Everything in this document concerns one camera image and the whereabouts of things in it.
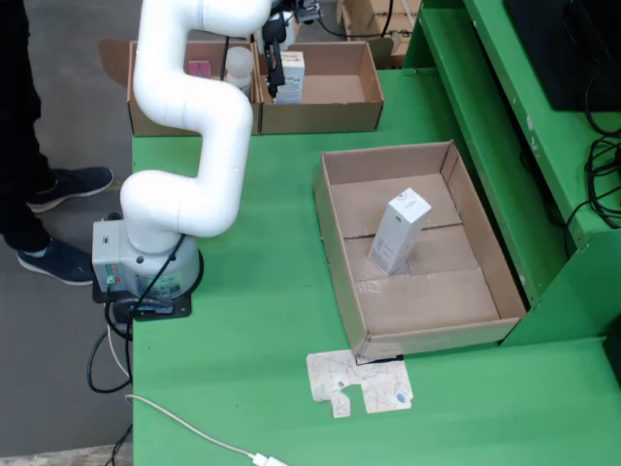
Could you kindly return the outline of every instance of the white product box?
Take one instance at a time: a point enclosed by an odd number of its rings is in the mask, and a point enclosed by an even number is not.
[[[388,203],[369,253],[369,259],[384,275],[406,264],[430,212],[427,201],[410,188]]]
[[[301,104],[304,91],[306,66],[300,51],[283,51],[280,54],[284,71],[284,85],[278,88],[275,104]]]

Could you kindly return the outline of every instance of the green table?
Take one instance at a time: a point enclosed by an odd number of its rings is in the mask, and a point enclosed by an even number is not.
[[[321,243],[311,182],[323,150],[456,139],[435,70],[380,72],[376,133],[253,138],[239,218],[201,241],[206,273],[187,319],[137,323],[135,392],[216,438],[291,466],[551,465],[621,457],[621,397],[601,342],[408,357],[410,411],[332,419],[312,401],[308,353],[347,339]],[[135,138],[134,169],[192,175],[198,138]],[[134,406],[137,466],[248,465]]]

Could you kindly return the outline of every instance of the robotic arm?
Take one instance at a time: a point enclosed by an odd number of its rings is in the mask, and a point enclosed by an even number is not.
[[[235,221],[252,108],[233,85],[186,75],[185,44],[192,29],[248,36],[268,21],[272,4],[272,0],[143,0],[136,101],[156,123],[200,133],[203,145],[196,178],[154,170],[136,173],[121,190],[124,219],[95,223],[93,268],[99,288],[107,290],[105,299],[119,293],[140,296],[156,277],[149,296],[170,300],[183,295],[200,276],[195,238],[217,236]],[[187,238],[177,260],[168,264],[181,234]],[[164,268],[165,274],[158,275]]]
[[[310,24],[321,19],[317,0],[273,0],[270,19],[259,31],[259,49],[268,62],[268,89],[276,97],[278,87],[284,85],[280,51],[295,41],[295,21]]]

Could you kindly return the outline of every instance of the gray floor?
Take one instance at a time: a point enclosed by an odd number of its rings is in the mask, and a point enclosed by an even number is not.
[[[119,211],[118,188],[131,171],[124,89],[101,69],[97,41],[135,39],[141,2],[25,3],[43,100],[37,124],[42,150],[55,167],[108,165],[116,174],[108,192],[42,216],[54,237],[89,250],[93,221]],[[336,30],[334,2],[322,3],[325,23]],[[317,24],[304,26],[300,36],[302,42],[333,39]],[[70,288],[22,270],[3,242],[0,263],[0,457],[113,444],[131,413],[122,395],[96,395],[86,386],[86,359],[105,328],[90,288]],[[122,381],[106,350],[94,372],[101,385]]]

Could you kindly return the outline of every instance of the black pants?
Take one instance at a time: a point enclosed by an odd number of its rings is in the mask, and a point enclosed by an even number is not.
[[[0,0],[0,234],[16,250],[42,250],[49,234],[28,208],[53,187],[34,122],[41,116],[28,59],[28,17],[22,0]]]

